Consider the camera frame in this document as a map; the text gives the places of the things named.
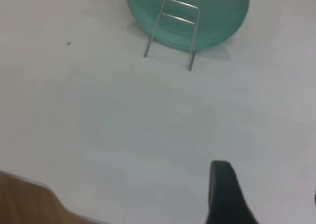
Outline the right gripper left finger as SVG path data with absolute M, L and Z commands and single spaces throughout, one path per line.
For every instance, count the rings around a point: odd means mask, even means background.
M 237 175 L 227 161 L 210 164 L 207 224 L 256 224 Z

